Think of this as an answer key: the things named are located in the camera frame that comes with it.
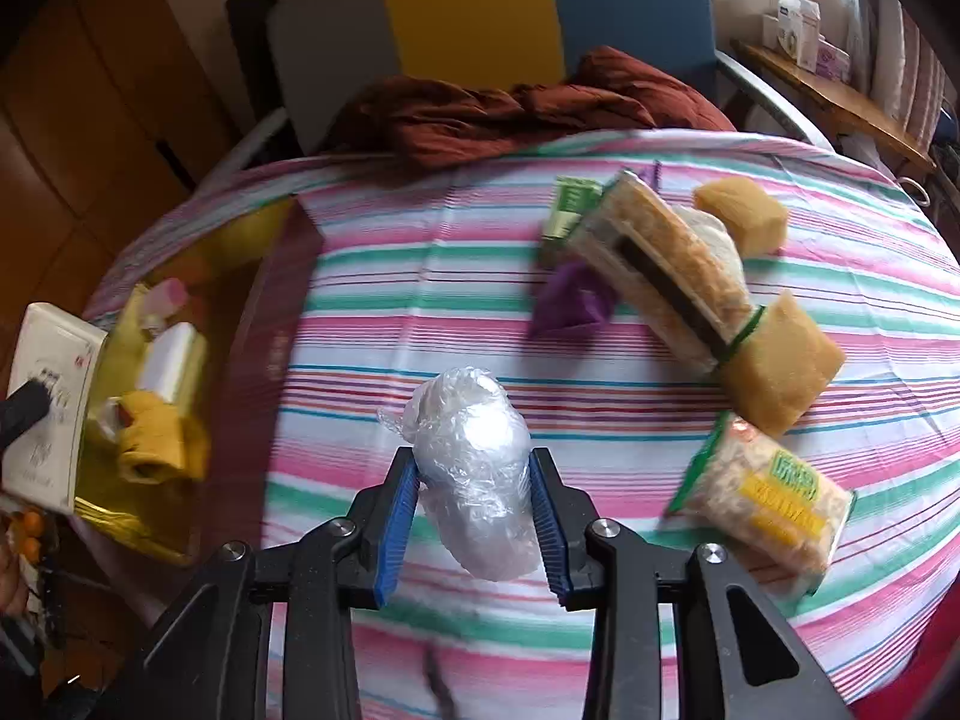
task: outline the striped bed sheet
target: striped bed sheet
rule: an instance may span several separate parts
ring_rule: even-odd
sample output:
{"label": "striped bed sheet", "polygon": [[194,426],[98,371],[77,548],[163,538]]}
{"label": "striped bed sheet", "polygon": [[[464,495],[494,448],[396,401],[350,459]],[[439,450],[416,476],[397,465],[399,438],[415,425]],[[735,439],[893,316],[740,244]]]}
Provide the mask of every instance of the striped bed sheet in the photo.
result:
{"label": "striped bed sheet", "polygon": [[[790,209],[778,256],[747,261],[755,301],[789,289],[847,354],[784,439],[858,500],[824,584],[781,598],[852,701],[905,666],[960,566],[960,268],[935,229],[868,167],[802,143],[743,133],[598,132],[449,172],[411,177],[385,156],[315,157],[235,177],[162,218],[122,254],[88,306],[102,326],[138,276],[229,218],[295,191],[325,233],[304,305],[272,452],[263,544],[343,514],[380,482],[398,412],[421,382],[480,365],[506,386],[565,482],[655,543],[717,538],[661,521],[725,401],[693,380],[626,306],[588,346],[526,337],[539,231],[558,175],[608,180],[661,163],[661,194],[747,175]],[[748,557],[778,591],[784,571]],[[283,613],[269,704],[279,717]],[[463,717],[572,720],[582,712],[592,614],[566,613],[542,570],[473,579],[419,512],[400,586],[354,613],[365,716],[436,715],[422,675],[432,642]],[[677,714],[676,648],[661,616],[664,716]]]}

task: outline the wooden cabinet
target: wooden cabinet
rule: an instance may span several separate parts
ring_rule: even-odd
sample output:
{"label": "wooden cabinet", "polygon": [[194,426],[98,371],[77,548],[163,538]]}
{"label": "wooden cabinet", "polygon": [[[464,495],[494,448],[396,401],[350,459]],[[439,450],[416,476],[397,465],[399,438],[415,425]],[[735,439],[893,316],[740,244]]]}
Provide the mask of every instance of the wooden cabinet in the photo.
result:
{"label": "wooden cabinet", "polygon": [[0,374],[236,138],[165,0],[46,0],[0,66]]}
{"label": "wooden cabinet", "polygon": [[[167,1],[74,1],[133,117],[152,139],[168,143],[199,183],[235,133]],[[136,2],[136,8],[119,2]]]}
{"label": "wooden cabinet", "polygon": [[0,118],[0,341],[6,338],[7,346],[16,341],[23,308],[73,224]]}

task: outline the chair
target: chair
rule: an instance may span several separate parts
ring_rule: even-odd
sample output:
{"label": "chair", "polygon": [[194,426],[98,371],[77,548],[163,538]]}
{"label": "chair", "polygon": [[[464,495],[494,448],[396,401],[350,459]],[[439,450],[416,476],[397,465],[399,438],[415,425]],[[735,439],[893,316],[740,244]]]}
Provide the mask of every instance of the chair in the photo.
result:
{"label": "chair", "polygon": [[216,167],[209,178],[217,181],[287,122],[299,150],[312,153],[339,108],[384,76],[473,88],[556,83],[605,44],[709,100],[720,71],[736,86],[738,110],[759,104],[791,137],[832,151],[793,104],[716,50],[710,0],[229,0],[227,13],[262,121]]}

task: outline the purple package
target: purple package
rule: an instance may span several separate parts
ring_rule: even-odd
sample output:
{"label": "purple package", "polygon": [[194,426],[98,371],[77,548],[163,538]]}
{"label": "purple package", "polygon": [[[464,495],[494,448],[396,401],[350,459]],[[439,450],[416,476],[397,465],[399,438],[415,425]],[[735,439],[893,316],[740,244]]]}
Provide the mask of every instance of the purple package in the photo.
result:
{"label": "purple package", "polygon": [[616,290],[587,263],[565,262],[536,296],[530,337],[588,338],[610,322],[619,300]]}

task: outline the blue gripper pad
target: blue gripper pad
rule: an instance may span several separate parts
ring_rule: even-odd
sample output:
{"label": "blue gripper pad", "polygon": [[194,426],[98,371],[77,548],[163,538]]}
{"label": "blue gripper pad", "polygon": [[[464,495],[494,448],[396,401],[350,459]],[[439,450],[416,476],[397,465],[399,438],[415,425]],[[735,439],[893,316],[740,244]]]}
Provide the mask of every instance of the blue gripper pad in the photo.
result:
{"label": "blue gripper pad", "polygon": [[397,492],[390,504],[390,514],[377,549],[376,579],[373,580],[376,608],[383,608],[397,589],[400,565],[403,565],[403,554],[407,551],[410,526],[414,521],[418,491],[419,476],[416,475],[416,463],[411,456],[397,483]]}
{"label": "blue gripper pad", "polygon": [[565,605],[570,592],[573,591],[573,582],[570,580],[568,557],[566,556],[566,541],[560,531],[560,522],[554,511],[550,496],[546,493],[544,473],[539,461],[530,453],[530,507],[536,528],[536,540],[539,541],[541,557],[544,559],[544,570],[550,591],[557,596],[560,605]]}

